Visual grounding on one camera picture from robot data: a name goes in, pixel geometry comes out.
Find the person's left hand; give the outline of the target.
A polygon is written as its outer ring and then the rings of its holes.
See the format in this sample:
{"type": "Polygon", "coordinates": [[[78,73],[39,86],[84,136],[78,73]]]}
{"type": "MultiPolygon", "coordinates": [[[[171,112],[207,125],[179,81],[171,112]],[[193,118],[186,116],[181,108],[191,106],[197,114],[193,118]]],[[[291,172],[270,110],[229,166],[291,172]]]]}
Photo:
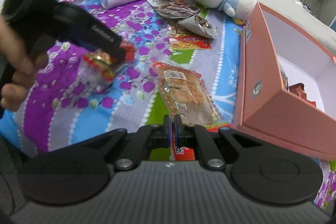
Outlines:
{"type": "Polygon", "coordinates": [[[17,111],[28,96],[37,72],[49,62],[47,53],[39,53],[34,59],[29,58],[23,39],[1,18],[1,53],[15,68],[11,83],[1,90],[1,106],[10,111],[17,111]]]}

